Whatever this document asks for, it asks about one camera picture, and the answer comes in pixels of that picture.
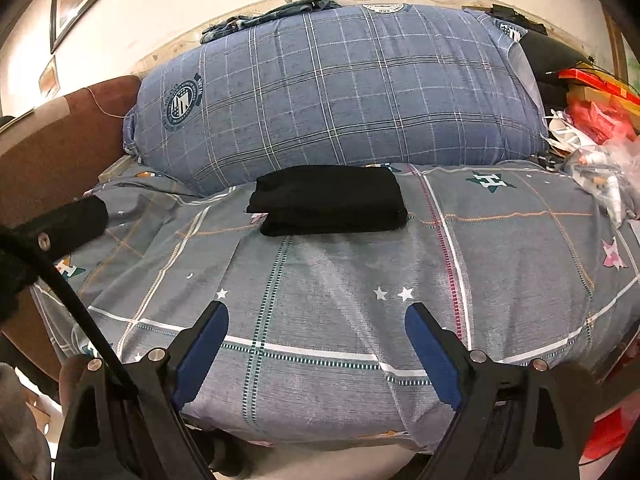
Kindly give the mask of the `black pants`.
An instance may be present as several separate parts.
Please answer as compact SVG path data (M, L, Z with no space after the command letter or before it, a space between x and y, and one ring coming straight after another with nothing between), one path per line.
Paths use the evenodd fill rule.
M246 211L265 236L395 231L408 211L385 167L296 166L257 179Z

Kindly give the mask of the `grey star-patterned bed quilt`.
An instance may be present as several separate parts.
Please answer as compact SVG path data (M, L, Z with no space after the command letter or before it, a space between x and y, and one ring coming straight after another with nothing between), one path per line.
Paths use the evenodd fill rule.
M260 444L391 438L451 419L406 336L416 301L491 359L597 367L639 316L639 234L529 162L395 165L395 232L266 237L253 185L208 197L134 165L97 185L103 235L56 268L124 362L219 300L229 329L184 416Z

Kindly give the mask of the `white plastic bag clutter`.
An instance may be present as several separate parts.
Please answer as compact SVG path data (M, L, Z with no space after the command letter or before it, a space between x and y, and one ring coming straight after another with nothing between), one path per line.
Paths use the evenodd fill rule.
M546 119L546 142L564 156L563 170L597 200L614 226L638 220L639 141L618 136L597 144L564 112L552 110Z

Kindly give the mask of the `blue plaid bedding bundle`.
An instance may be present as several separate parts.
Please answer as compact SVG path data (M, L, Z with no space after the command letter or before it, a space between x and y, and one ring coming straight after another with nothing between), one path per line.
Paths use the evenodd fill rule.
M210 195L291 166L487 166L544 146L516 28L478 11L342 6L206 42L142 80L125 151Z

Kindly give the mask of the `red packaging clutter pile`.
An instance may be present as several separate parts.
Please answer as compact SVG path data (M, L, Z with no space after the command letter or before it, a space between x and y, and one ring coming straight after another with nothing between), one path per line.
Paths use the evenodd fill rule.
M579 62L558 71L568 83L565 111L575 128L597 144L634 142L639 134L639 92L602 68Z

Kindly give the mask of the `black bag on headboard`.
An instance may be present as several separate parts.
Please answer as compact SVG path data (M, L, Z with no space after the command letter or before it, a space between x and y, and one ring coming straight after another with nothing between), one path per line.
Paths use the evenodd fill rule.
M526 55L546 110L567 107L568 82L559 77L561 70L577 68L589 58L548 36L543 24L533 22L508 6L493 4L488 14L498 26L517 41Z

